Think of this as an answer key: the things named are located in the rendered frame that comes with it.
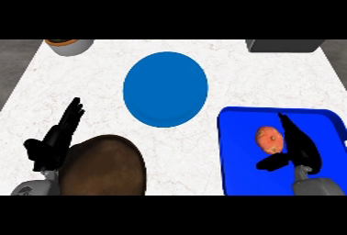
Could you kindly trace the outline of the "brown wooden bowl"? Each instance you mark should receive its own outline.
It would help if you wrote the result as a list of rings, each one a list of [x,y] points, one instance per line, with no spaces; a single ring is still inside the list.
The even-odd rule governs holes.
[[[118,135],[75,144],[58,170],[62,196],[143,196],[146,168],[140,150]]]

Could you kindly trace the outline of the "orange squash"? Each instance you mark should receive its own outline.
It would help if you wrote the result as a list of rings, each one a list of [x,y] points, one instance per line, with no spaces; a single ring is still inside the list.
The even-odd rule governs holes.
[[[276,154],[284,150],[284,137],[275,127],[260,127],[256,132],[256,144],[269,154]]]

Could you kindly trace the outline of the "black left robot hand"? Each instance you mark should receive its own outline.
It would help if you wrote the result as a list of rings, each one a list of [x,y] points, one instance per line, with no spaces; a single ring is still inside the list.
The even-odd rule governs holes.
[[[61,167],[83,115],[83,104],[80,98],[75,97],[65,109],[59,123],[49,129],[43,140],[25,140],[24,146],[28,160],[34,162],[34,172],[55,171]]]

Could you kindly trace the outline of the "grey pot with orange rim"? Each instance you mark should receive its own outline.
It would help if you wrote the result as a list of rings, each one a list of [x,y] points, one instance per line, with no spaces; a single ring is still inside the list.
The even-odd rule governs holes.
[[[53,42],[52,40],[44,41],[50,49],[59,56],[75,56],[81,54],[92,46],[92,39],[69,39],[67,41]]]

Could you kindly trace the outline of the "dark grey appliance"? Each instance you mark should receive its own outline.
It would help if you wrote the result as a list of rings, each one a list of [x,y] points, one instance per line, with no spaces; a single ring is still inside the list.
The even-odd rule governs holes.
[[[313,52],[322,45],[323,39],[248,39],[250,52]]]

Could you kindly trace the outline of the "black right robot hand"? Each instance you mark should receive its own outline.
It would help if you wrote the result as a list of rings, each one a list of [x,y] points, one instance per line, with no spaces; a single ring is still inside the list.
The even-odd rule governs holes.
[[[312,168],[309,174],[318,174],[322,169],[322,156],[315,141],[300,130],[288,115],[279,113],[278,117],[284,129],[284,133],[279,132],[284,137],[284,150],[276,154],[267,153],[269,156],[257,162],[256,168],[273,172],[292,163],[294,166],[309,166]]]

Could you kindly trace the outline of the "blue round plate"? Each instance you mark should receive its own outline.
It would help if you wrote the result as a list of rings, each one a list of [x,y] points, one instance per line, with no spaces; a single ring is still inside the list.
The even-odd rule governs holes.
[[[163,51],[143,57],[124,78],[124,104],[148,126],[170,128],[186,123],[207,101],[207,75],[185,54]]]

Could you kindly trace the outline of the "blue rectangular tray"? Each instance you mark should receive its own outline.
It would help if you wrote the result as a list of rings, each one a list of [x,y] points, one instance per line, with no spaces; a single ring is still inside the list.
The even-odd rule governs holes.
[[[232,106],[217,118],[223,193],[229,196],[289,196],[294,168],[273,172],[256,167],[266,152],[256,144],[261,127],[282,130],[285,115],[312,138],[322,156],[322,169],[315,175],[331,179],[347,194],[347,126],[338,114],[326,109]]]

